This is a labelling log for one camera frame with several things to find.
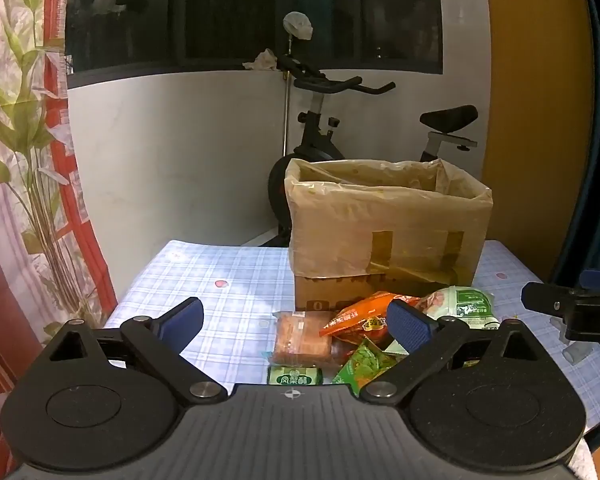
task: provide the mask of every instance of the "plaid tablecloth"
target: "plaid tablecloth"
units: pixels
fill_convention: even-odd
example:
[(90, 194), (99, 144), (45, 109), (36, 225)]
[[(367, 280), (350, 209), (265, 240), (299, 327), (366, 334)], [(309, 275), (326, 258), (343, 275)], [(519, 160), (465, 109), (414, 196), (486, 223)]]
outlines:
[[(600, 346), (578, 365), (568, 364), (549, 318), (520, 302), (529, 281), (538, 279), (501, 243), (485, 243), (474, 285), (495, 296), (500, 320), (517, 317), (534, 332), (579, 393), (592, 428), (600, 421)], [(142, 314), (158, 317), (189, 296), (202, 300), (205, 323), (183, 357), (228, 391), (235, 383), (265, 383), (264, 354), (272, 351), (276, 333), (272, 313), (294, 309), (287, 250), (169, 242), (132, 283), (106, 326)]]

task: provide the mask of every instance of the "cardboard box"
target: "cardboard box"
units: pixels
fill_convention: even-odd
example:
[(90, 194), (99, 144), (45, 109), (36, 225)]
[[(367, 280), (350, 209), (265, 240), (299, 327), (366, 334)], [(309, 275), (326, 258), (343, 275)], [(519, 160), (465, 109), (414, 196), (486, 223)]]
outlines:
[(385, 274), (364, 274), (343, 278), (303, 278), (295, 276), (296, 310), (340, 311), (378, 290), (406, 296), (426, 296), (440, 288), (443, 283), (418, 283), (388, 278)]

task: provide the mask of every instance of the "bike handlebar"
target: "bike handlebar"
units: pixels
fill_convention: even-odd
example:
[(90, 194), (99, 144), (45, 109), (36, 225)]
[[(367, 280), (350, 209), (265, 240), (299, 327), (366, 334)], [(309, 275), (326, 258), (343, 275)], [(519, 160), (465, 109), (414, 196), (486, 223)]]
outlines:
[(294, 77), (294, 86), (320, 94), (337, 94), (345, 90), (356, 90), (365, 94), (380, 95), (393, 90), (395, 83), (391, 81), (380, 88), (370, 88), (362, 85), (362, 78), (355, 76), (346, 81), (328, 79), (322, 72), (315, 68), (292, 59), (289, 56), (278, 56), (278, 64), (282, 70), (287, 70)]

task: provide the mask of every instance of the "floral curtain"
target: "floral curtain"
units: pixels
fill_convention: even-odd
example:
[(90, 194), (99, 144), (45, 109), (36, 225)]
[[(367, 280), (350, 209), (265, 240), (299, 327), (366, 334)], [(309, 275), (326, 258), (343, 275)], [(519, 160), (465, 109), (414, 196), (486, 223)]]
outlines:
[[(0, 408), (68, 319), (116, 304), (68, 123), (66, 0), (0, 0)], [(0, 434), (0, 478), (13, 467)]]

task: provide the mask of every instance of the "orange packaged food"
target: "orange packaged food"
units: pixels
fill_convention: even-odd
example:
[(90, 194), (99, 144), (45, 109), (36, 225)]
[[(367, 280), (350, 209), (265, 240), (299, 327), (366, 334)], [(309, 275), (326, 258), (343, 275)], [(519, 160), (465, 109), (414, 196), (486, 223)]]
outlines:
[(415, 306), (420, 298), (376, 292), (366, 300), (341, 310), (319, 334), (331, 335), (355, 345), (362, 343), (366, 336), (375, 344), (380, 344), (389, 333), (386, 327), (386, 309), (392, 300), (403, 300)]

